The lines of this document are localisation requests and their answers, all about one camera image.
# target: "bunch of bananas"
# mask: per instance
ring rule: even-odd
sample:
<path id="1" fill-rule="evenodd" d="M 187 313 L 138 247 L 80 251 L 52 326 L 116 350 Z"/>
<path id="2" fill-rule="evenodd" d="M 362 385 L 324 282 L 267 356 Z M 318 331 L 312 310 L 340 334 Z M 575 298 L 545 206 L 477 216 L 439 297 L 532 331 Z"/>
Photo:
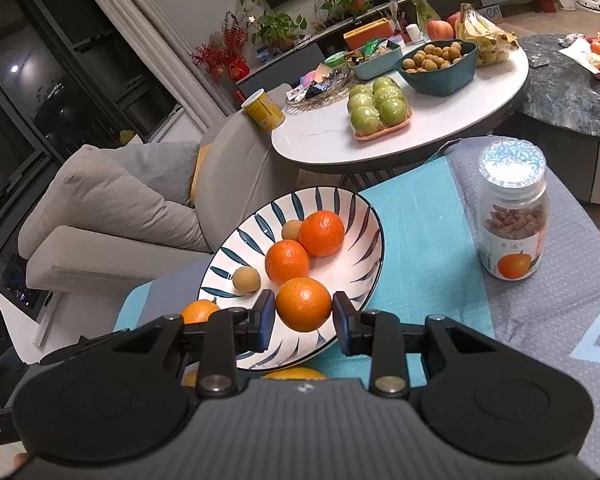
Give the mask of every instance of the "bunch of bananas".
<path id="1" fill-rule="evenodd" d="M 456 37 L 478 46 L 477 66 L 505 61 L 509 59 L 509 52 L 520 46 L 518 38 L 478 14 L 470 4 L 460 5 Z"/>

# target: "gray pillow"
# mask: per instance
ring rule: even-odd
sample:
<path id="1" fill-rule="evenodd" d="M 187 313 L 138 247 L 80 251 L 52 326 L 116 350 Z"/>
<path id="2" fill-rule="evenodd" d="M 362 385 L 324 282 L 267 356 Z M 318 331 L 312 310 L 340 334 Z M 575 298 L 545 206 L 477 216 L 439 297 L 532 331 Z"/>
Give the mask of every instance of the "gray pillow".
<path id="1" fill-rule="evenodd" d="M 165 200 L 103 150 L 83 146 L 62 165 L 18 236 L 27 260 L 58 226 L 210 252 L 196 211 Z"/>
<path id="2" fill-rule="evenodd" d="M 100 150 L 165 200 L 189 205 L 200 143 L 150 142 Z"/>

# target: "striped plate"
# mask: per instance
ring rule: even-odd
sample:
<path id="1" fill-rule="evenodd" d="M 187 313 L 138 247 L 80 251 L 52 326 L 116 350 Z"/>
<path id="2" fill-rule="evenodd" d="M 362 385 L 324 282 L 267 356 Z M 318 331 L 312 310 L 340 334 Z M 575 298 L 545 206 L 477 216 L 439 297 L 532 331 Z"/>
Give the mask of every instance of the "striped plate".
<path id="1" fill-rule="evenodd" d="M 316 210 L 327 209 L 340 216 L 345 225 L 344 243 L 339 252 L 327 258 L 312 258 L 309 276 L 321 282 L 333 295 L 347 293 L 353 305 L 362 309 L 373 292 L 384 259 L 384 235 L 375 210 L 362 196 L 337 187 L 312 187 L 292 192 L 267 204 L 249 216 L 224 242 L 202 279 L 199 300 L 215 301 L 220 308 L 253 307 L 259 292 L 241 295 L 231 281 L 240 266 L 260 273 L 262 288 L 275 293 L 264 269 L 269 248 L 282 240 L 282 226 L 288 220 L 304 220 Z M 262 354 L 247 352 L 238 356 L 238 368 L 270 372 L 297 365 L 327 348 L 335 340 L 329 318 L 314 332 L 295 332 L 278 315 L 269 349 Z"/>

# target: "round marble table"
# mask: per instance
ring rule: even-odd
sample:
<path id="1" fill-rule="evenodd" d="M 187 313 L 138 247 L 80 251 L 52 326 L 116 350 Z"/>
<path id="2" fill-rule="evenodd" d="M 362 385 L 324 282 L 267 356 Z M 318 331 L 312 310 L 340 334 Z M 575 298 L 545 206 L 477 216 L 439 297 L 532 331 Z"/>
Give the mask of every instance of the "round marble table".
<path id="1" fill-rule="evenodd" d="M 404 130 L 356 140 L 343 100 L 309 112 L 287 107 L 285 122 L 271 134 L 272 144 L 283 157 L 318 173 L 364 173 L 425 160 L 444 142 L 483 135 L 507 119 L 524 98 L 528 70 L 519 49 L 506 62 L 478 68 L 474 80 L 444 98 L 417 93 L 391 72 L 413 111 Z"/>
<path id="2" fill-rule="evenodd" d="M 494 133 L 540 146 L 576 198 L 600 204 L 600 81 L 559 52 L 563 37 L 520 38 L 528 56 L 542 54 L 550 62 L 529 70 L 522 106 Z"/>

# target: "teal stripe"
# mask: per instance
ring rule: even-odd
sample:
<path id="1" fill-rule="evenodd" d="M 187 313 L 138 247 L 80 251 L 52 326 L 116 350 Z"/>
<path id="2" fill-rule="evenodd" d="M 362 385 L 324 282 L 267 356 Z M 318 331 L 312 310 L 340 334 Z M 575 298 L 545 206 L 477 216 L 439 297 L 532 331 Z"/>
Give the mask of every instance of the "teal stripe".
<path id="1" fill-rule="evenodd" d="M 120 313 L 118 314 L 118 320 L 113 328 L 114 332 L 124 328 L 133 330 L 138 326 L 138 320 L 142 314 L 144 302 L 149 295 L 149 290 L 151 290 L 152 283 L 153 282 L 148 282 L 144 285 L 137 286 L 129 293 L 129 295 L 126 297 L 125 303 L 122 305 Z"/>
<path id="2" fill-rule="evenodd" d="M 384 230 L 384 264 L 366 308 L 421 324 L 429 314 L 452 317 L 490 337 L 493 323 L 482 268 L 445 158 L 362 192 Z M 369 358 L 344 358 L 337 345 L 312 359 L 328 377 L 360 377 Z M 408 358 L 411 383 L 426 382 L 419 356 Z"/>

